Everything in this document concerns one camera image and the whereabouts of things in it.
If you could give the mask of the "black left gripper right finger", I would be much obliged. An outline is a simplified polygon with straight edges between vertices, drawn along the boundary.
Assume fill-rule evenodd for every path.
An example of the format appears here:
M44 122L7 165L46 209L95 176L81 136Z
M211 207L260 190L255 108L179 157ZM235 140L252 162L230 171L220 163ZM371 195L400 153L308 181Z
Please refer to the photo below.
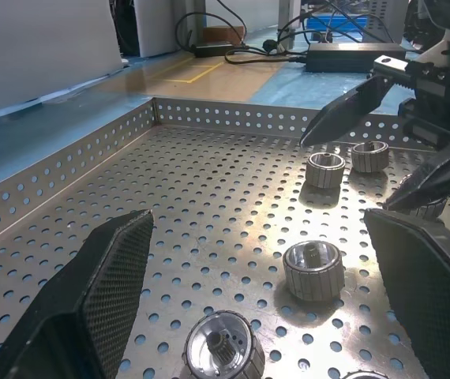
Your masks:
M369 208L364 215L392 310L431 378L450 378L450 230Z

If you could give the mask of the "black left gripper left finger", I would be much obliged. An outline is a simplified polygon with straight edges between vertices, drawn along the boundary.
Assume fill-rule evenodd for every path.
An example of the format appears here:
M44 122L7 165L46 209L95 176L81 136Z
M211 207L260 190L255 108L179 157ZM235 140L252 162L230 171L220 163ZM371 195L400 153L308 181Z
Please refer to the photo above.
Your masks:
M113 378L137 316L153 230L140 210L96 227L0 346L0 378Z

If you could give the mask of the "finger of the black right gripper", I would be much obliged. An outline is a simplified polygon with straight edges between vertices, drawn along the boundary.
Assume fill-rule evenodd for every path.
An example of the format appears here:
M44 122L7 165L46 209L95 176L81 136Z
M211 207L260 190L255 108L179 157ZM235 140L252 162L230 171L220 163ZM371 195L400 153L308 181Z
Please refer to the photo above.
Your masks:
M420 165L384 202L384 209L419 208L450 196L450 145Z
M392 87L392 79L383 75L371 78L352 88L323 107L309 122L300 138L301 147L325 144L342 137L376 110Z

